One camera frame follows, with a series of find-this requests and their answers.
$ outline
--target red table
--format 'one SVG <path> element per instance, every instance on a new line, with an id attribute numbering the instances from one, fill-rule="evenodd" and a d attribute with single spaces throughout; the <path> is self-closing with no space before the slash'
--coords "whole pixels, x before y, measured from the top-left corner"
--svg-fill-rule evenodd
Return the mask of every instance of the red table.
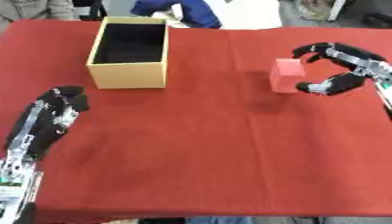
<path id="1" fill-rule="evenodd" d="M 392 215 L 392 124 L 369 82 L 335 97 L 274 94 L 272 61 L 341 41 L 392 58 L 388 30 L 171 29 L 168 86 L 98 90 L 85 62 L 99 24 L 22 21 L 0 37 L 0 139 L 49 88 L 91 110 L 52 147 L 45 221 L 151 215 Z M 306 66 L 309 80 L 342 68 Z"/>

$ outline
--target blue clothing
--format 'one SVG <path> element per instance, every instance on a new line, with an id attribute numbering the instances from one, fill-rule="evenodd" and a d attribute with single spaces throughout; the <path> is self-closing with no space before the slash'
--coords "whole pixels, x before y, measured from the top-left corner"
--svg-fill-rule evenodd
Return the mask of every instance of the blue clothing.
<path id="1" fill-rule="evenodd" d="M 168 11 L 174 4 L 182 5 L 184 18 L 181 22 L 191 27 L 221 27 L 221 21 L 203 0 L 138 0 L 131 13 L 149 17 L 156 11 Z"/>
<path id="2" fill-rule="evenodd" d="M 193 217 L 187 218 L 186 224 L 253 224 L 251 217 Z"/>

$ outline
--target open box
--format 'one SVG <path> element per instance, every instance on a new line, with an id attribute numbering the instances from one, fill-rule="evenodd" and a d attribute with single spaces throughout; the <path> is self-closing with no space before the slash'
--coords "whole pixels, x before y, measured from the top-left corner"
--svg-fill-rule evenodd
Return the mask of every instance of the open box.
<path id="1" fill-rule="evenodd" d="M 164 88 L 167 52 L 164 19 L 105 17 L 87 68 L 98 88 Z"/>

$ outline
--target red block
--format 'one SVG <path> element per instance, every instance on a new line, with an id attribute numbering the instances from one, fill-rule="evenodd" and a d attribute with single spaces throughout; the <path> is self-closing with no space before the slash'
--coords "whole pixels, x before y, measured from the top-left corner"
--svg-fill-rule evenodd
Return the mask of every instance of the red block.
<path id="1" fill-rule="evenodd" d="M 296 93 L 296 85 L 306 76 L 299 59 L 276 59 L 269 75 L 272 91 L 282 94 Z"/>

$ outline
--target robotic hand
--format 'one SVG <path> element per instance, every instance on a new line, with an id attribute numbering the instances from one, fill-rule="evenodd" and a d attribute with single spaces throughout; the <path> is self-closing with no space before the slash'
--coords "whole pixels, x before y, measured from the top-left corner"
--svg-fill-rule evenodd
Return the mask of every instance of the robotic hand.
<path id="1" fill-rule="evenodd" d="M 293 51 L 294 58 L 316 53 L 307 62 L 329 59 L 346 67 L 350 72 L 331 76 L 319 84 L 300 82 L 297 89 L 318 95 L 336 95 L 359 88 L 365 79 L 372 79 L 388 111 L 392 111 L 392 66 L 382 56 L 341 43 L 315 43 L 301 46 Z"/>
<path id="2" fill-rule="evenodd" d="M 39 159 L 63 137 L 79 113 L 88 109 L 82 87 L 53 88 L 28 105 L 8 135 L 0 160 L 0 224 L 32 222 L 43 173 Z"/>

